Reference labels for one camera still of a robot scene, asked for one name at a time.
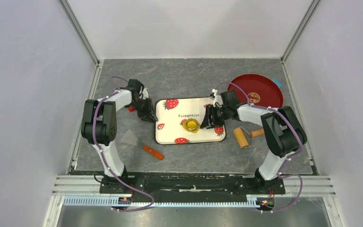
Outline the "white strawberry print tray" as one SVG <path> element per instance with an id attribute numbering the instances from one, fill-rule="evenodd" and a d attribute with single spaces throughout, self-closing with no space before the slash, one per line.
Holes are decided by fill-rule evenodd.
<path id="1" fill-rule="evenodd" d="M 226 138 L 225 126 L 199 129 L 197 133 L 184 130 L 184 119 L 196 119 L 201 125 L 205 108 L 220 99 L 209 97 L 160 99 L 155 104 L 158 121 L 155 124 L 155 141 L 161 145 L 181 145 L 221 142 Z"/>

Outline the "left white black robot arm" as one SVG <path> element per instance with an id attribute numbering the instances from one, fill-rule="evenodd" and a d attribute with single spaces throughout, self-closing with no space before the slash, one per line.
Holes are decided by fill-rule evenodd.
<path id="1" fill-rule="evenodd" d="M 122 108 L 133 108 L 140 120 L 150 123 L 158 121 L 152 99 L 144 84 L 129 79 L 125 87 L 99 99 L 88 99 L 84 104 L 81 136 L 93 145 L 104 166 L 104 176 L 113 177 L 111 186 L 118 193 L 129 188 L 129 180 L 115 144 L 117 135 L 117 112 Z"/>

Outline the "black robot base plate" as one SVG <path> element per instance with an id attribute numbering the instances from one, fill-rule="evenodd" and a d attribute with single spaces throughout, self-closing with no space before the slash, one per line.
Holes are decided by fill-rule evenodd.
<path id="1" fill-rule="evenodd" d="M 282 179 L 261 183 L 252 175 L 130 172 L 120 180 L 102 173 L 94 178 L 100 184 L 100 194 L 118 195 L 121 201 L 135 203 L 243 202 L 247 195 L 285 194 Z"/>

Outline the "wooden dough roller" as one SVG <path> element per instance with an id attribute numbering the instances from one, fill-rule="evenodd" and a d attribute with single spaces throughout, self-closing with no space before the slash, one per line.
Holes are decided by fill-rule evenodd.
<path id="1" fill-rule="evenodd" d="M 238 127 L 233 130 L 233 134 L 239 144 L 240 148 L 249 148 L 251 146 L 251 139 L 264 135 L 264 130 L 259 129 L 248 132 L 243 127 Z"/>

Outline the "orange handled metal scraper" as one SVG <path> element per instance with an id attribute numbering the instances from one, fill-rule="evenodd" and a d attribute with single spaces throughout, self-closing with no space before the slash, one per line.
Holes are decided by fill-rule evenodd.
<path id="1" fill-rule="evenodd" d="M 142 142 L 130 129 L 123 135 L 121 142 L 138 147 L 159 160 L 164 159 L 162 153 Z"/>

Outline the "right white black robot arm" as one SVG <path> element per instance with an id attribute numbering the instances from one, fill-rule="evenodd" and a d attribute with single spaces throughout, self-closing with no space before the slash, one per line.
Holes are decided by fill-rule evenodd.
<path id="1" fill-rule="evenodd" d="M 205 108 L 201 129 L 223 126 L 226 120 L 250 122 L 264 130 L 268 153 L 256 170 L 254 187 L 260 193 L 268 192 L 280 177 L 280 171 L 291 156 L 301 151 L 307 141 L 306 134 L 294 111 L 289 106 L 274 109 L 249 102 L 240 102 L 235 91 L 225 91 L 219 95 L 213 90 L 210 98 L 219 97 L 221 104 L 214 103 Z"/>

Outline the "yellow dough piece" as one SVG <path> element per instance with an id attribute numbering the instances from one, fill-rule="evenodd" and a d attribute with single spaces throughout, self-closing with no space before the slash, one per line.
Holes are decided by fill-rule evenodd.
<path id="1" fill-rule="evenodd" d="M 181 123 L 184 130 L 189 133 L 197 133 L 200 129 L 200 124 L 196 119 L 190 118 L 190 119 L 184 119 Z"/>

